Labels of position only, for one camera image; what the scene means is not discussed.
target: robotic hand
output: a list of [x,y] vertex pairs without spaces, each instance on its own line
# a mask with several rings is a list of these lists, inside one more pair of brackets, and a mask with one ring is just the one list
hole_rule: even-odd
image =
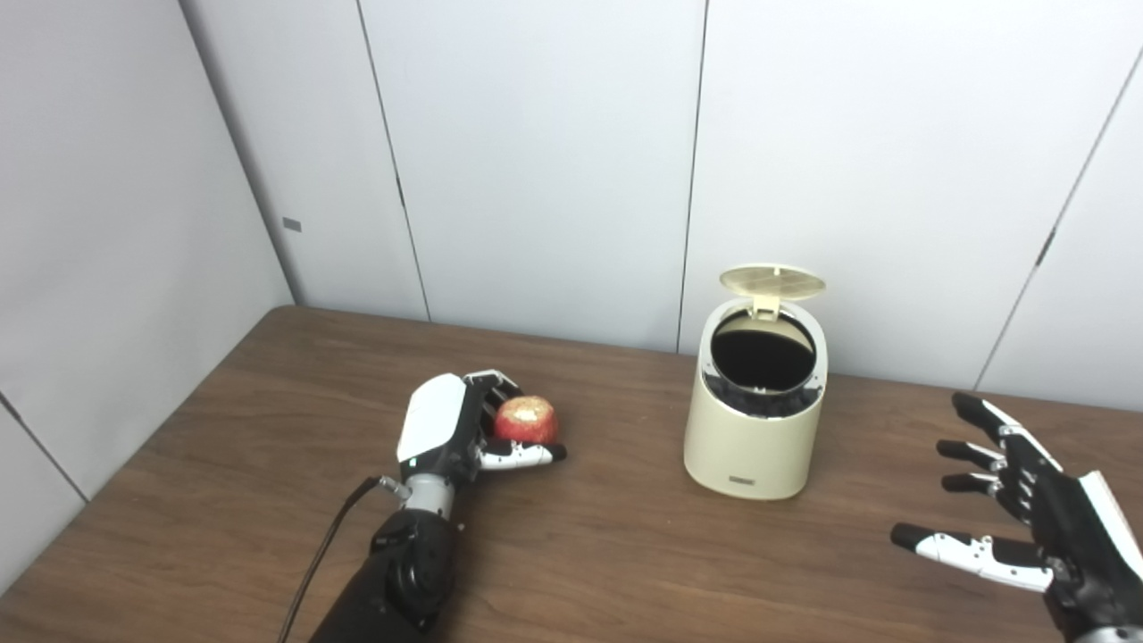
[[893,542],[988,580],[1044,593],[1066,643],[1143,642],[1143,556],[1103,476],[1064,474],[1028,429],[983,400],[958,393],[952,404],[1001,452],[937,442],[941,456],[988,472],[945,476],[941,485],[994,498],[1031,528],[1034,544],[977,540],[905,523],[893,528]]
[[448,517],[456,490],[482,469],[534,467],[567,457],[562,445],[490,437],[497,409],[520,395],[499,371],[438,376],[413,394],[397,445],[401,482],[375,480],[401,499],[401,507],[374,535],[368,560],[312,642],[424,638],[453,588],[456,528]]

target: wooden table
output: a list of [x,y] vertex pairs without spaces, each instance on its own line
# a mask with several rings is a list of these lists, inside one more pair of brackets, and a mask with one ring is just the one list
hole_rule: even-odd
[[[488,473],[465,524],[446,642],[1055,641],[1040,598],[911,556],[901,520],[1024,530],[940,437],[980,439],[949,392],[832,377],[806,491],[751,503],[682,468],[694,359],[282,307],[207,378],[0,600],[0,641],[273,641],[314,547],[368,475],[397,475],[409,394],[497,368],[560,413],[569,458]],[[1143,524],[1138,415],[993,399],[1073,473],[1101,468]],[[393,508],[351,514],[294,641],[305,641]]]

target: apple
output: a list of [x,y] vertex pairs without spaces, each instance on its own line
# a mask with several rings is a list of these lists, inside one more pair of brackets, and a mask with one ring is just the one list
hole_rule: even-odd
[[559,440],[559,433],[555,409],[536,395],[509,400],[496,411],[493,423],[493,436],[518,442],[553,444]]

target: open lid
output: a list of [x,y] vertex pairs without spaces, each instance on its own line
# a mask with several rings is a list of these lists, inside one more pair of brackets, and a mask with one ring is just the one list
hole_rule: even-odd
[[777,263],[736,265],[719,276],[732,292],[754,299],[752,315],[774,321],[782,299],[809,298],[825,289],[825,281],[813,272]]

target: trash can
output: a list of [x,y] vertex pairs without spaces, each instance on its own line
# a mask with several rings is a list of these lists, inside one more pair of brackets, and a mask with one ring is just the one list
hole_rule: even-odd
[[825,282],[777,264],[732,267],[721,281],[743,298],[703,328],[684,464],[727,496],[790,498],[806,487],[829,368],[817,320],[790,302]]

